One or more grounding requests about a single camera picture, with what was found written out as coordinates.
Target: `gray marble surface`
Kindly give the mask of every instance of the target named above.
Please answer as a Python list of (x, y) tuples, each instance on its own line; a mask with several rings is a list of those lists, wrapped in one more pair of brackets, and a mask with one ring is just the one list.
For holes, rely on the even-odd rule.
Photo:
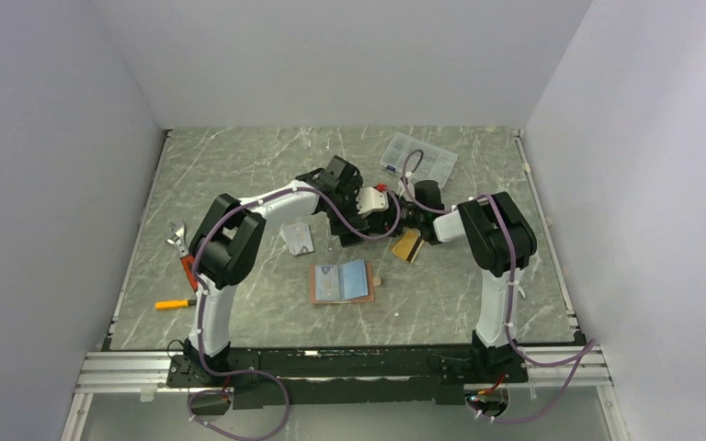
[[(159, 300), (192, 296), (164, 227), (182, 218), (198, 228), (221, 193), (258, 195), (281, 187), (337, 154), (355, 166), (365, 185), (396, 187), (380, 157), (396, 132), (459, 154), (443, 189), (449, 205), (483, 191), (507, 190), (538, 238), (538, 252), (524, 275), (517, 327), (524, 343), (572, 340), (562, 291), (538, 220), (534, 198), (515, 143), (506, 128), (307, 127), (173, 130), (112, 339), (113, 349), (163, 348), (188, 334), (194, 311), (156, 311)], [(481, 274), (465, 241), (424, 246), (409, 265), (390, 251), (395, 239), (343, 249), (330, 236), (325, 215), (311, 225), (315, 252), (292, 256), (278, 230), (267, 232), (256, 265), (233, 304), (236, 346), (408, 345), (468, 343), (480, 311)], [(309, 266), (363, 258), (382, 277), (372, 303), (312, 305)]]

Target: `yellow screwdriver handle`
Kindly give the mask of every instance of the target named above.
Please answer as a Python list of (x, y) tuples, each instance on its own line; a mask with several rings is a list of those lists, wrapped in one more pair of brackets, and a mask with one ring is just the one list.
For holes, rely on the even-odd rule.
[(190, 305), (187, 300), (166, 300), (155, 303), (155, 308), (159, 311), (176, 310), (178, 308), (187, 308), (188, 306)]

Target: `white wall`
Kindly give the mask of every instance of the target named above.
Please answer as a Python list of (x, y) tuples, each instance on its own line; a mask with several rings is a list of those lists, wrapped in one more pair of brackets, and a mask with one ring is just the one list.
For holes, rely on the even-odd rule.
[(162, 127), (523, 127), (591, 0), (96, 0)]
[(86, 0), (0, 0), (0, 440), (58, 439), (161, 143)]
[(633, 439), (706, 439), (706, 0), (595, 0), (527, 141)]

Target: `red handle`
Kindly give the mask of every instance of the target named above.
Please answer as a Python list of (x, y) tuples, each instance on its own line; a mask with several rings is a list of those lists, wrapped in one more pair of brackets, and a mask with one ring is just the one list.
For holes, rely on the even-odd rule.
[(193, 267), (193, 254), (186, 255), (180, 259), (180, 262), (183, 264), (183, 269), (185, 269), (185, 275), (188, 277), (190, 287), (193, 288), (193, 292), (196, 292), (196, 289), (199, 288), (199, 282), (193, 277), (193, 273), (191, 272), (191, 268)]

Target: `wrench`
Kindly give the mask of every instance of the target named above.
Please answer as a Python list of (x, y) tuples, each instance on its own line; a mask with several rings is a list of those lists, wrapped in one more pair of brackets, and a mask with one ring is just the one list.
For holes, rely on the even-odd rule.
[(166, 232), (166, 242), (171, 243), (180, 254), (180, 263), (185, 269), (185, 275), (190, 282), (190, 287), (194, 292), (199, 288), (199, 282), (193, 277), (191, 267), (193, 267), (193, 254), (188, 251), (188, 245), (185, 240), (185, 222), (182, 220), (170, 220), (166, 224), (164, 231)]

